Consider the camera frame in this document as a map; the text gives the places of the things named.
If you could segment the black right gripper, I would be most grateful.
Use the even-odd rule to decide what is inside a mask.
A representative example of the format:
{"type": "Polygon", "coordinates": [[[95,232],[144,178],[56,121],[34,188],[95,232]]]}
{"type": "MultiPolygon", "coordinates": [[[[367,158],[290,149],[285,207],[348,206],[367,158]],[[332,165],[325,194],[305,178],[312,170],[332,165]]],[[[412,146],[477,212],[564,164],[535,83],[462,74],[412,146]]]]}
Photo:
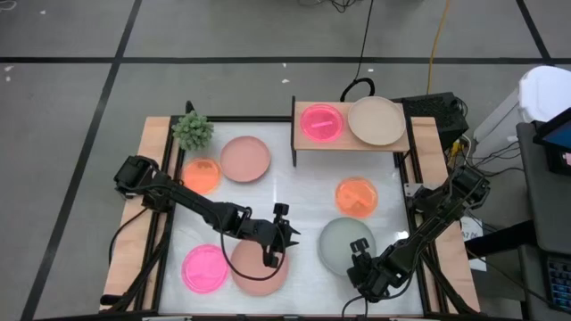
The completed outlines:
{"type": "Polygon", "coordinates": [[[368,240],[360,238],[350,243],[350,248],[352,266],[347,269],[347,275],[355,290],[365,300],[387,300],[388,287],[394,279],[394,273],[388,269],[386,261],[394,247],[390,245],[380,256],[372,257],[368,252],[368,240]]]}

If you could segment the black keyboard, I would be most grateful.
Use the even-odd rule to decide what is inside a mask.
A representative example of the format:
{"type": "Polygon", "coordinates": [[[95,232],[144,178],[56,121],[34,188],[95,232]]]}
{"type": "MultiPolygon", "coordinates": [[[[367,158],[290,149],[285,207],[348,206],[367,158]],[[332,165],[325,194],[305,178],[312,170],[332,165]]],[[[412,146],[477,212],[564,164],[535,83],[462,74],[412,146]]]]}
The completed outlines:
{"type": "Polygon", "coordinates": [[[546,256],[545,275],[550,304],[571,313],[571,259],[546,256]]]}

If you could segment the black desk leg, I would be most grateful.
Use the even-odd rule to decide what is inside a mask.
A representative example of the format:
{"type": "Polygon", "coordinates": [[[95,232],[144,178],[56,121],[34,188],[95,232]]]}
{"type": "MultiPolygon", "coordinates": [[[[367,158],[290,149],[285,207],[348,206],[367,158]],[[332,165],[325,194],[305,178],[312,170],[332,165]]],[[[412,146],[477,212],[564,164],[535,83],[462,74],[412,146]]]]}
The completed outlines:
{"type": "Polygon", "coordinates": [[[525,244],[537,244],[534,222],[532,220],[527,220],[464,242],[470,259],[479,259],[504,251],[512,251],[525,244]]]}

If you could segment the white paper sheet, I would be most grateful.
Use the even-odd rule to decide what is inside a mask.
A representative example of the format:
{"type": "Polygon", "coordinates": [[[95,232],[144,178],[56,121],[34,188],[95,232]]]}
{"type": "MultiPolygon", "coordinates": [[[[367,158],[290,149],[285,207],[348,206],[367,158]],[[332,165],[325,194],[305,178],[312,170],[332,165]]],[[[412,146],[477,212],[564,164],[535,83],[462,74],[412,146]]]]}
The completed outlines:
{"type": "MultiPolygon", "coordinates": [[[[484,235],[483,223],[479,218],[473,218],[470,216],[464,216],[460,219],[460,229],[462,233],[463,240],[465,242],[477,237],[484,235]]],[[[469,259],[469,266],[472,270],[487,271],[487,266],[485,264],[485,258],[482,259],[469,259]]]]}

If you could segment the light wooden side board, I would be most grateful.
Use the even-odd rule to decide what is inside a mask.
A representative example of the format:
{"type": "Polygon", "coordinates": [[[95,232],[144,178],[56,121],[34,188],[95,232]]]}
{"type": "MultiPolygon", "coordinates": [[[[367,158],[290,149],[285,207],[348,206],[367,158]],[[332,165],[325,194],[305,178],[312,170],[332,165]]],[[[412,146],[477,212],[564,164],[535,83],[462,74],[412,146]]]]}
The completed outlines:
{"type": "MultiPolygon", "coordinates": [[[[412,118],[422,181],[436,186],[445,182],[448,171],[434,118],[412,118]]],[[[451,224],[436,240],[440,268],[455,291],[470,308],[480,311],[459,221],[451,224]]]]}
{"type": "MultiPolygon", "coordinates": [[[[176,117],[149,117],[137,153],[176,177],[182,155],[172,137],[176,117]]],[[[120,231],[112,239],[112,259],[103,296],[103,313],[157,311],[161,300],[174,211],[147,210],[143,198],[126,200],[120,231]]]]}

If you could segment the large salmon plate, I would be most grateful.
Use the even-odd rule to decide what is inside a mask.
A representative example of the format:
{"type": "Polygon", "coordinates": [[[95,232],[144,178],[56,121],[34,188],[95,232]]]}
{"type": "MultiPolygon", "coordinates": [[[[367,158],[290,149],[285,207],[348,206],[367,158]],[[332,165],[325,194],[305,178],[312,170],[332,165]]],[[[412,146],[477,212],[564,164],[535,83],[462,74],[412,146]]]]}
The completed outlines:
{"type": "MultiPolygon", "coordinates": [[[[259,244],[250,241],[241,241],[237,244],[231,255],[231,263],[237,270],[247,276],[262,278],[269,276],[275,269],[265,267],[262,261],[262,248],[259,244]]],[[[265,281],[253,281],[232,273],[234,283],[246,294],[252,296],[266,296],[279,290],[285,283],[288,274],[288,259],[284,260],[279,271],[265,281]]]]}

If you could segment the large pale green plate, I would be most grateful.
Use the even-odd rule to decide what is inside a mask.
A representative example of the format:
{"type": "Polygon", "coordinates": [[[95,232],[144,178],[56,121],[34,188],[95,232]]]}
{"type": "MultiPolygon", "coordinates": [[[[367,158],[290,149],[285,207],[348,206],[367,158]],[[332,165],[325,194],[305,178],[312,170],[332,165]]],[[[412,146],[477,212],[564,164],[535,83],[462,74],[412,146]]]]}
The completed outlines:
{"type": "Polygon", "coordinates": [[[319,236],[318,253],[321,262],[336,275],[347,276],[347,269],[352,267],[353,251],[350,244],[361,238],[367,240],[367,252],[375,257],[376,240],[364,223],[353,218],[330,221],[319,236]]]}

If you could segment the grey desk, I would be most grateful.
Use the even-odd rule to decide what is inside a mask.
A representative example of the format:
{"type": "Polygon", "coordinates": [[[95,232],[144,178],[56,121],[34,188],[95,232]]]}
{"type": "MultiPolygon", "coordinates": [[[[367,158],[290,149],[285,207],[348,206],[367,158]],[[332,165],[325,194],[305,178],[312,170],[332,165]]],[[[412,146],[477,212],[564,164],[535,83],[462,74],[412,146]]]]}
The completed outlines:
{"type": "Polygon", "coordinates": [[[549,171],[546,153],[535,144],[535,125],[517,124],[521,159],[536,235],[535,245],[518,248],[527,314],[533,321],[571,321],[571,314],[552,309],[539,298],[548,296],[547,256],[571,260],[571,177],[549,171]]]}

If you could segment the orange translucent plate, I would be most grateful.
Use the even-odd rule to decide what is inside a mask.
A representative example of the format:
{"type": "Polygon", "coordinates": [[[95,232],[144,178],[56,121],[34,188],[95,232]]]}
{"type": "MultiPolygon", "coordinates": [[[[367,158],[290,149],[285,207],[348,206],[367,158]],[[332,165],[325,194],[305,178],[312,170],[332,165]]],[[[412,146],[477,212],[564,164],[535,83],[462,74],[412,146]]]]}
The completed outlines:
{"type": "Polygon", "coordinates": [[[212,193],[221,181],[222,173],[218,163],[211,158],[190,160],[182,171],[184,186],[199,194],[212,193]]]}
{"type": "Polygon", "coordinates": [[[348,177],[335,189],[335,205],[352,218],[369,217],[378,205],[378,191],[365,177],[348,177]]]}

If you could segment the small green potted plant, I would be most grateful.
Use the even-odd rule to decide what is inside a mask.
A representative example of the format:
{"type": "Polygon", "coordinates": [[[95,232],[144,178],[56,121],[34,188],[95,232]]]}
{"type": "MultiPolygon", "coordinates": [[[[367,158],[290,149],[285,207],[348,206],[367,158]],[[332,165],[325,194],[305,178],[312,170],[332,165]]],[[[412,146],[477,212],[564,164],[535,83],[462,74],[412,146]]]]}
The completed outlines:
{"type": "Polygon", "coordinates": [[[171,127],[173,137],[179,142],[181,149],[185,151],[197,151],[204,149],[210,142],[214,133],[214,125],[206,116],[199,115],[196,111],[190,111],[171,127]]]}

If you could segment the large beige plate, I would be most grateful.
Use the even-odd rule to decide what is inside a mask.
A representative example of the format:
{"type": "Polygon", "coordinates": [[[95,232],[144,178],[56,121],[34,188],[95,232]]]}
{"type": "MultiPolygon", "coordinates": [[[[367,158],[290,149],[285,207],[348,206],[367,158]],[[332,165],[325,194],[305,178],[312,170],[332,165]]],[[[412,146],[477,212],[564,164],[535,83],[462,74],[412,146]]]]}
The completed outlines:
{"type": "Polygon", "coordinates": [[[393,144],[405,133],[402,107],[380,96],[364,97],[353,103],[347,120],[351,132],[367,144],[393,144]]]}

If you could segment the pink translucent plate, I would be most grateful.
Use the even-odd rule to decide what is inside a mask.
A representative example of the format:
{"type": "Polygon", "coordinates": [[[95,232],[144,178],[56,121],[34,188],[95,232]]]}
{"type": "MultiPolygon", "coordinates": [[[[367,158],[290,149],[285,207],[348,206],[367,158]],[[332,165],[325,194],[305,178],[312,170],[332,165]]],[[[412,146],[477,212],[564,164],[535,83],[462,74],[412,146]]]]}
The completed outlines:
{"type": "Polygon", "coordinates": [[[315,103],[301,115],[301,130],[317,143],[335,141],[343,132],[343,115],[330,104],[315,103]]]}
{"type": "Polygon", "coordinates": [[[222,249],[217,245],[202,244],[185,256],[181,277],[190,291],[206,294],[217,291],[226,282],[228,271],[222,249]]]}

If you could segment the white plastic bin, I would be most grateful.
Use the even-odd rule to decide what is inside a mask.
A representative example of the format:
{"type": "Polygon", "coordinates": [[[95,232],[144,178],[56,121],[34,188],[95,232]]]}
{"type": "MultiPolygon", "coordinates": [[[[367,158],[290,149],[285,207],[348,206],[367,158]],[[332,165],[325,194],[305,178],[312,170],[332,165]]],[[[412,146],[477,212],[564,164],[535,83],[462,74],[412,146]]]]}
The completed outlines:
{"type": "Polygon", "coordinates": [[[524,122],[548,122],[571,107],[571,71],[539,66],[518,85],[518,105],[524,122]]]}

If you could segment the wooden shelf with black legs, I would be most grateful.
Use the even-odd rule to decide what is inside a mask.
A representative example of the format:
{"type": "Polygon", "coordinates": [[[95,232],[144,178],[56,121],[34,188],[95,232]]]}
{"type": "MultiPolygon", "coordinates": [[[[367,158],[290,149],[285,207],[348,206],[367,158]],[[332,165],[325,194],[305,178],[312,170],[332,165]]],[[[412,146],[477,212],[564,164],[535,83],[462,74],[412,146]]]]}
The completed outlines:
{"type": "Polygon", "coordinates": [[[295,97],[291,102],[291,134],[290,145],[292,154],[292,163],[297,165],[297,153],[299,151],[349,151],[349,152],[407,152],[410,149],[410,140],[408,134],[408,125],[405,118],[405,133],[393,144],[385,146],[377,146],[367,144],[354,135],[348,125],[347,113],[353,103],[342,102],[304,102],[299,101],[295,97]],[[335,107],[343,115],[343,132],[333,142],[317,143],[310,140],[301,130],[300,119],[302,113],[315,103],[326,103],[335,107]]]}

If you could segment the small matte pink plate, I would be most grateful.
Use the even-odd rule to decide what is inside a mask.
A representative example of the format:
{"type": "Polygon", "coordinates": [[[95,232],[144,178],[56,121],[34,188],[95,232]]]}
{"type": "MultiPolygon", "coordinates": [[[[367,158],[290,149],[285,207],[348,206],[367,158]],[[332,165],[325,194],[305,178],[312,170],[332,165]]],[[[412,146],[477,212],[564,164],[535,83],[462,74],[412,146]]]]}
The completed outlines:
{"type": "Polygon", "coordinates": [[[254,136],[239,136],[221,150],[220,166],[223,174],[239,183],[252,182],[264,175],[271,162],[270,151],[263,141],[254,136]]]}

